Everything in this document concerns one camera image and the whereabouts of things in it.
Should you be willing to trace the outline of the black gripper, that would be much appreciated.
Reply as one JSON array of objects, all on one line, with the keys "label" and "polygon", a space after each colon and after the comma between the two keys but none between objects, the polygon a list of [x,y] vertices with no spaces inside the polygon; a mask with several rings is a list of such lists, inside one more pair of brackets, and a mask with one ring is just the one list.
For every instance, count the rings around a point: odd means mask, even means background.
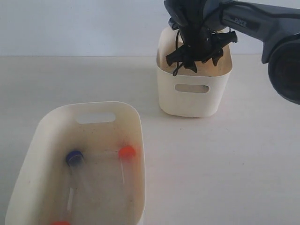
[{"label": "black gripper", "polygon": [[224,3],[223,0],[180,0],[187,25],[178,29],[183,45],[165,57],[168,66],[178,62],[197,73],[195,62],[219,61],[224,45],[217,30],[222,29],[219,13]]}]

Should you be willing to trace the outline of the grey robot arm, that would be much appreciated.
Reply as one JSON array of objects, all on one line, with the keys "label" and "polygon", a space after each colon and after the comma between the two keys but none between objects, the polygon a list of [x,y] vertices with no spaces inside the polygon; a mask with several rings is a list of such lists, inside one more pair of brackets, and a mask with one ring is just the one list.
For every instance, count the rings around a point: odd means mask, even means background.
[{"label": "grey robot arm", "polygon": [[300,102],[300,11],[240,0],[166,0],[169,25],[182,46],[167,55],[168,65],[197,72],[196,62],[216,65],[223,48],[241,32],[262,42],[262,63],[284,99]]}]

